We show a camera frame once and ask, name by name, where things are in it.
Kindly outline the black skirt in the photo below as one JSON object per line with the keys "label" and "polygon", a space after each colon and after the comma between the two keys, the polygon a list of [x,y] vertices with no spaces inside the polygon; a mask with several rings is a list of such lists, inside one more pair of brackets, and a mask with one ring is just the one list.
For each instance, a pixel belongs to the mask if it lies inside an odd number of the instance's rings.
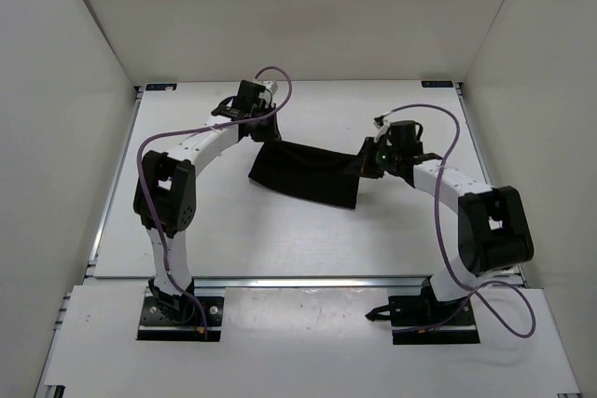
{"label": "black skirt", "polygon": [[266,142],[248,178],[274,192],[353,210],[359,176],[356,156],[286,141]]}

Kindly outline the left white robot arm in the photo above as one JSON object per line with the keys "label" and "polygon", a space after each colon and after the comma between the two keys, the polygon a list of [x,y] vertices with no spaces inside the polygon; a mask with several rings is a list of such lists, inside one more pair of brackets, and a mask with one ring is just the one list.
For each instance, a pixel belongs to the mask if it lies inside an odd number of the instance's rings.
{"label": "left white robot arm", "polygon": [[146,138],[137,152],[133,210],[150,238],[155,275],[149,291],[160,312],[176,325],[199,332],[209,326],[195,295],[187,263],[186,230],[197,209],[198,175],[224,151],[249,137],[262,143],[281,138],[275,81],[243,80],[197,130],[168,131]]}

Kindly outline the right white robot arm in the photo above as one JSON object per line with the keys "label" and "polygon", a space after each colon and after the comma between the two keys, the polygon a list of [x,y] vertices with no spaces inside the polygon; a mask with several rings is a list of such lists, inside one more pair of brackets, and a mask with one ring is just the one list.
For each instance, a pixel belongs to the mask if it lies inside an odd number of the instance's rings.
{"label": "right white robot arm", "polygon": [[451,314],[451,302],[463,299],[489,274],[533,259],[535,248],[519,191],[495,187],[447,167],[444,158],[423,151],[423,126],[413,120],[374,119],[378,133],[368,137],[355,163],[364,178],[385,174],[434,199],[436,234],[441,234],[439,207],[457,216],[457,251],[451,258],[441,250],[444,268],[424,287],[429,294],[418,301],[419,315],[441,323]]}

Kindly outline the blue label right corner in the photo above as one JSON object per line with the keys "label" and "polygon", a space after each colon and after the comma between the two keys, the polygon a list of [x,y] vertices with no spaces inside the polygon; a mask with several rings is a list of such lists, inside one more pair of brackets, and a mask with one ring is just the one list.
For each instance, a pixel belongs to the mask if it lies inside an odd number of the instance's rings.
{"label": "blue label right corner", "polygon": [[452,89],[453,82],[450,80],[422,80],[421,85],[424,89]]}

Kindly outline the blue label corner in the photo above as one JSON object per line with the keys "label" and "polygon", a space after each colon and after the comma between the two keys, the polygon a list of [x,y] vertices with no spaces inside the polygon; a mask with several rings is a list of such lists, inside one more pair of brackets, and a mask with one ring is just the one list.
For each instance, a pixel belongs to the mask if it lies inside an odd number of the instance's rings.
{"label": "blue label corner", "polygon": [[176,89],[176,83],[148,83],[145,86],[145,91],[173,91]]}
{"label": "blue label corner", "polygon": [[421,85],[424,89],[452,89],[453,82],[450,80],[422,80]]}

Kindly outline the blue label left corner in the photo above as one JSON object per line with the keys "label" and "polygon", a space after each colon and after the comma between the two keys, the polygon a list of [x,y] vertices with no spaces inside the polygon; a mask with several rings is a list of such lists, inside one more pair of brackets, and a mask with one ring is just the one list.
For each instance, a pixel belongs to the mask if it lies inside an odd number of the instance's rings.
{"label": "blue label left corner", "polygon": [[176,89],[176,83],[148,83],[145,86],[145,91],[173,91]]}

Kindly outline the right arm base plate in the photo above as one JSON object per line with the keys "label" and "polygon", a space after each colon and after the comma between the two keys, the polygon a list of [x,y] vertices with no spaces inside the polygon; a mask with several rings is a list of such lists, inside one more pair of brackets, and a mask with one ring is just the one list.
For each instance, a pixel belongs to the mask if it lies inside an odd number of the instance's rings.
{"label": "right arm base plate", "polygon": [[479,331],[468,301],[437,302],[420,295],[390,295],[369,311],[370,322],[389,322],[395,346],[476,345]]}

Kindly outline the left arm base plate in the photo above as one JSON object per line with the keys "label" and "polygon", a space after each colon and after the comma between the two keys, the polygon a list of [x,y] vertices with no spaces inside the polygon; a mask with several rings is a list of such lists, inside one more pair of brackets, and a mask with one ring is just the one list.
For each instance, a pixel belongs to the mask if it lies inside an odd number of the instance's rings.
{"label": "left arm base plate", "polygon": [[224,317],[225,297],[199,296],[206,323],[193,303],[176,313],[146,292],[141,308],[136,339],[159,342],[219,342]]}

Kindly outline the aluminium rail front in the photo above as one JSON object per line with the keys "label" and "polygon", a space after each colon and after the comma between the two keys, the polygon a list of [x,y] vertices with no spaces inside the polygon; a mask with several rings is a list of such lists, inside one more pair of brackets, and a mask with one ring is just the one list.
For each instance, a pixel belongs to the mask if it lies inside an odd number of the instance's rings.
{"label": "aluminium rail front", "polygon": [[[506,281],[515,286],[523,286],[524,279],[519,271],[499,274],[495,280]],[[83,283],[94,281],[132,281],[147,284],[149,278],[142,277],[97,277],[86,275]],[[420,286],[423,277],[195,277],[197,288],[387,288]]]}

